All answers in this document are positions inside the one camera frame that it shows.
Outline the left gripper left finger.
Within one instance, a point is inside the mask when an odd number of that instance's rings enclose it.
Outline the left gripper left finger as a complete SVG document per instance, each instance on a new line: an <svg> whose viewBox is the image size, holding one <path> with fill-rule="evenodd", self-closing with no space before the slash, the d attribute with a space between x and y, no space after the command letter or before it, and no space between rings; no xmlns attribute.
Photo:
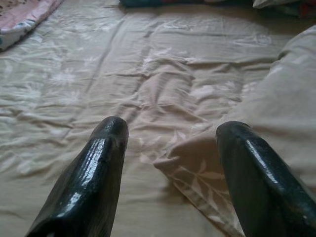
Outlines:
<svg viewBox="0 0 316 237"><path fill-rule="evenodd" d="M110 237L127 143L125 120L102 120L56 181L26 237Z"/></svg>

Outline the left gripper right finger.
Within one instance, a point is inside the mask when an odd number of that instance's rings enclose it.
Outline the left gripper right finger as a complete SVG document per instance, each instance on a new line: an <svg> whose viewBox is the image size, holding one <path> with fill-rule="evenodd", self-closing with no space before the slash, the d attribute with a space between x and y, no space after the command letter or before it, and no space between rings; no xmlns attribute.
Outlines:
<svg viewBox="0 0 316 237"><path fill-rule="evenodd" d="M216 144L245 237L316 237L316 195L264 139L229 121Z"/></svg>

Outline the beige floral pillow pink edge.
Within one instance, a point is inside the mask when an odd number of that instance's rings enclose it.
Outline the beige floral pillow pink edge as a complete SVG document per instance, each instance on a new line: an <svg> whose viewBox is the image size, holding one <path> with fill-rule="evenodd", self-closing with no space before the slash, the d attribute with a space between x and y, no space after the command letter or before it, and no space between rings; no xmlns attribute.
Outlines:
<svg viewBox="0 0 316 237"><path fill-rule="evenodd" d="M316 192L316 25L291 39L269 73L221 119L245 122ZM215 149L215 130L178 142L159 169L228 237L244 237Z"/></svg>

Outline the bed with beige floral sheet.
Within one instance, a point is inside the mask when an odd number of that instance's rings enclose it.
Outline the bed with beige floral sheet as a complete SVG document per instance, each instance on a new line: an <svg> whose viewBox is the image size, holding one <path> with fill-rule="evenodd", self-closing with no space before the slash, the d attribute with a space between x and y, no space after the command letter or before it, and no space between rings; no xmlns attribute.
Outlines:
<svg viewBox="0 0 316 237"><path fill-rule="evenodd" d="M0 52L0 237L25 237L109 116L129 127L111 237L228 237L154 163L224 123L285 45L314 25L249 3L65 0Z"/></svg>

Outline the pink cartoon print blanket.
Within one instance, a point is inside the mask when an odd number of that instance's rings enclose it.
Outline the pink cartoon print blanket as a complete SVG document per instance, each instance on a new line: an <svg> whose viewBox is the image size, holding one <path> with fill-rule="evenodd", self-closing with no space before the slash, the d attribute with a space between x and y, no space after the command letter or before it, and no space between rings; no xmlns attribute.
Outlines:
<svg viewBox="0 0 316 237"><path fill-rule="evenodd" d="M0 52L52 14L64 0L0 0Z"/></svg>

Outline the Captain America print pillow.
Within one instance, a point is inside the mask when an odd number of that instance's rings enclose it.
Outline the Captain America print pillow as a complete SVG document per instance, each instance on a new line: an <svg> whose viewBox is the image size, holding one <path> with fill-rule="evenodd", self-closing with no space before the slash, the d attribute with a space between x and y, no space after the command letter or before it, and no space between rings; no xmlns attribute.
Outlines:
<svg viewBox="0 0 316 237"><path fill-rule="evenodd" d="M254 0L119 0L125 7L156 7L171 4L218 4L218 3L249 3Z"/></svg>

